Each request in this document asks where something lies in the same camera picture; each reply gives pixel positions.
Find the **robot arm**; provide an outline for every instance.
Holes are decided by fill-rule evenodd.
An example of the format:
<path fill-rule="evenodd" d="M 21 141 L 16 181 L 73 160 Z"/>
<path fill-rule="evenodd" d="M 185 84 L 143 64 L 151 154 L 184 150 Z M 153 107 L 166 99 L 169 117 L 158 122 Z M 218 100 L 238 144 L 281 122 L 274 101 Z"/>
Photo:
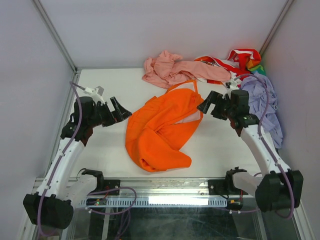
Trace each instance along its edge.
<path fill-rule="evenodd" d="M 291 170 L 281 159 L 274 147 L 267 149 L 263 142 L 266 139 L 265 132 L 261 127 L 259 134 L 259 119 L 256 115 L 249 113 L 249 94 L 245 90 L 232 90 L 230 97 L 228 94 L 222 95 L 211 91 L 208 97 L 197 108 L 206 114 L 209 106 L 215 104 L 211 115 L 214 118 L 230 120 L 230 125 L 235 129 L 237 135 L 246 143 L 257 161 L 262 179 L 250 175 L 246 170 L 231 169 L 226 172 L 224 180 L 224 190 L 232 194 L 237 189 L 241 189 L 255 197 L 261 211 L 273 211 L 289 209 L 291 207 L 291 196 L 289 188 L 292 188 L 294 207 L 300 204 L 303 176 L 298 170 Z M 284 170 L 284 174 L 290 182 L 286 184 L 284 175 L 279 166 Z"/>
<path fill-rule="evenodd" d="M 80 88 L 88 96 L 79 98 L 80 106 L 77 101 L 74 103 L 74 113 L 62 129 L 58 151 L 44 181 L 35 194 L 27 194 L 23 200 L 25 210 L 35 225 L 38 224 L 40 209 L 41 225 L 67 228 L 80 201 L 94 190 L 103 190 L 103 173 L 96 170 L 82 172 L 79 180 L 69 189 L 67 183 L 76 160 L 93 134 L 93 128 L 99 125 L 108 127 L 131 116 L 131 112 L 123 108 L 115 97 L 110 98 L 114 107 L 114 111 L 110 111 L 102 98 L 102 87 Z"/>

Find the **green cloth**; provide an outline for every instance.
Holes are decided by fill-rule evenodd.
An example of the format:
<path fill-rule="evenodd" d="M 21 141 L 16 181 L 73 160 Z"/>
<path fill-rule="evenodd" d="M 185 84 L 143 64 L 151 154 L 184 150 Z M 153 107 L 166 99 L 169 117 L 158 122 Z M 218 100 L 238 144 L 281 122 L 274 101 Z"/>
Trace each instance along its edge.
<path fill-rule="evenodd" d="M 250 72 L 257 72 L 257 73 L 259 73 L 259 74 L 262 74 L 262 75 L 264 75 L 264 76 L 266 76 L 266 71 L 265 71 L 265 68 L 261 65 L 261 64 L 259 64 L 259 65 L 257 65 L 257 66 L 254 66 L 254 67 L 252 67 L 252 68 L 250 68 L 250 69 L 248 69 Z"/>

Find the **orange garment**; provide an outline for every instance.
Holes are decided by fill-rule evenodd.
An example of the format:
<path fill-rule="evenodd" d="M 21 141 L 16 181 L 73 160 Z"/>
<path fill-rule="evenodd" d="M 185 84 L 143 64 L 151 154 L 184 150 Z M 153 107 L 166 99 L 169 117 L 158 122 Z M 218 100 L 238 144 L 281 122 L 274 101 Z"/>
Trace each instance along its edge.
<path fill-rule="evenodd" d="M 197 83 L 188 80 L 153 97 L 129 118 L 125 148 L 131 159 L 148 172 L 187 168 L 191 158 L 179 150 L 203 118 Z"/>

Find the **white table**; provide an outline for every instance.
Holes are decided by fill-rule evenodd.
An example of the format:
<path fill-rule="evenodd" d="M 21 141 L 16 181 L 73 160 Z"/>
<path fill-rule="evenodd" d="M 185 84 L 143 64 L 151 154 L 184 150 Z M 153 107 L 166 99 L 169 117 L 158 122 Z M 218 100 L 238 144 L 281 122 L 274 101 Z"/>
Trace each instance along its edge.
<path fill-rule="evenodd" d="M 109 98 L 115 96 L 124 108 L 133 113 L 153 96 L 161 96 L 166 91 L 143 81 L 143 74 L 142 68 L 82 70 L 78 84 L 89 88 L 102 86 L 103 98 L 110 109 L 113 107 Z M 198 91 L 203 99 L 211 90 L 226 91 L 222 85 L 198 82 Z M 106 178 L 215 178 L 224 177 L 227 170 L 237 166 L 251 174 L 260 172 L 249 148 L 230 127 L 230 122 L 213 118 L 209 114 L 212 108 L 181 149 L 192 159 L 189 168 L 153 173 L 139 168 L 125 148 L 126 120 L 93 129 L 93 135 L 77 160 L 71 177 L 75 177 L 82 168 L 103 171 Z"/>

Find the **orange cloth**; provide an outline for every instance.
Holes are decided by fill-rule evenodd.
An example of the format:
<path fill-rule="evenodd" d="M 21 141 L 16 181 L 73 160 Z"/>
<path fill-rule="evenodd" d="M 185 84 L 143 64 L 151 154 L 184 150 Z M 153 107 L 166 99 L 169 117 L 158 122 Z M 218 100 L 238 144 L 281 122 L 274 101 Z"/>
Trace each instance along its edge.
<path fill-rule="evenodd" d="M 179 150 L 203 118 L 197 83 L 189 80 L 153 97 L 128 121 L 125 148 L 131 159 L 148 172 L 187 168 L 191 158 Z"/>

